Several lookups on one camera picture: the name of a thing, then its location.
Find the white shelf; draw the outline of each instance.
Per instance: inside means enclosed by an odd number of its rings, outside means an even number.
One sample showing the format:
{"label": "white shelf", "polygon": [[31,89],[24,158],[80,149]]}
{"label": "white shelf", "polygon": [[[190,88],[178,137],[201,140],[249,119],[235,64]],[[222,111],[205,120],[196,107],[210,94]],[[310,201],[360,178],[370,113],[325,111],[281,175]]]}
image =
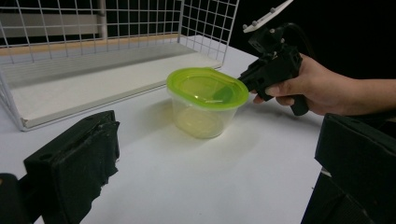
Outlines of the white shelf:
{"label": "white shelf", "polygon": [[22,128],[27,130],[160,87],[171,72],[194,66],[217,68],[221,62],[178,43],[169,43],[4,64],[1,72],[18,110],[19,118],[15,119],[20,119]]}

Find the metal wire shelf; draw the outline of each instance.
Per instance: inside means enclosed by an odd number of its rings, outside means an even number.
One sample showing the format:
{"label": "metal wire shelf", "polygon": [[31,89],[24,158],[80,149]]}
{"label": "metal wire shelf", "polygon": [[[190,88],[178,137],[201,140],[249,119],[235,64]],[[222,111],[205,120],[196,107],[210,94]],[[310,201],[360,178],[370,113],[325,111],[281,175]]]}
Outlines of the metal wire shelf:
{"label": "metal wire shelf", "polygon": [[[167,75],[181,67],[220,67],[238,4],[239,0],[5,1],[0,6],[2,102],[26,131],[163,86]],[[137,69],[141,74],[125,79],[125,74],[110,71],[121,68],[123,73]],[[122,92],[98,90],[95,80],[103,71],[108,74],[102,81],[150,82]],[[66,82],[70,77],[80,82],[89,76],[91,98],[76,89],[54,92],[54,87],[75,84]],[[107,95],[97,99],[100,91]],[[79,99],[76,105],[59,106]]]}

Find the human hand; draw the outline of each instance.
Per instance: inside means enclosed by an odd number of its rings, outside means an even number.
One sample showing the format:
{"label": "human hand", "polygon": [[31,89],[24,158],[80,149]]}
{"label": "human hand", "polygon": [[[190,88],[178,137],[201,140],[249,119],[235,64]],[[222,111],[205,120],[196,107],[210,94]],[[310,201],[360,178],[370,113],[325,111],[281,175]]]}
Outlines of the human hand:
{"label": "human hand", "polygon": [[[357,79],[334,73],[312,58],[301,56],[303,61],[299,76],[268,87],[266,94],[274,96],[281,105],[293,105],[291,96],[302,94],[309,109],[319,115],[362,113],[356,105]],[[259,104],[263,99],[256,95],[253,102]]]}

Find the white wire grid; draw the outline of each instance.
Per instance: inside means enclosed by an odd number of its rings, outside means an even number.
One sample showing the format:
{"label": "white wire grid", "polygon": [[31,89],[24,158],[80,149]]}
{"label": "white wire grid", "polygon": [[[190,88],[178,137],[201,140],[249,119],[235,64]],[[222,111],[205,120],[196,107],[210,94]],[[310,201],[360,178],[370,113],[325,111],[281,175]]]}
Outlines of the white wire grid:
{"label": "white wire grid", "polygon": [[5,0],[0,64],[177,42],[223,61],[239,0]]}

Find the finger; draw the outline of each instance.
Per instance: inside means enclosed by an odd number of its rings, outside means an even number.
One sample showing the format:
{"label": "finger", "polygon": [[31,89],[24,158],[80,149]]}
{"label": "finger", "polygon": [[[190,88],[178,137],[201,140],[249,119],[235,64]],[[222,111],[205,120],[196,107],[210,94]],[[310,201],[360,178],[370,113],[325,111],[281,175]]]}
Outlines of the finger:
{"label": "finger", "polygon": [[294,99],[289,96],[276,97],[276,100],[280,105],[294,105]]}
{"label": "finger", "polygon": [[307,56],[307,55],[305,55],[305,54],[303,54],[303,53],[300,53],[300,56],[301,56],[303,59],[310,58],[309,56]]}
{"label": "finger", "polygon": [[262,102],[264,102],[264,100],[259,95],[256,95],[253,99],[254,104],[261,104]]}
{"label": "finger", "polygon": [[275,97],[297,95],[304,94],[304,89],[304,81],[299,77],[295,77],[266,88],[265,94]]}

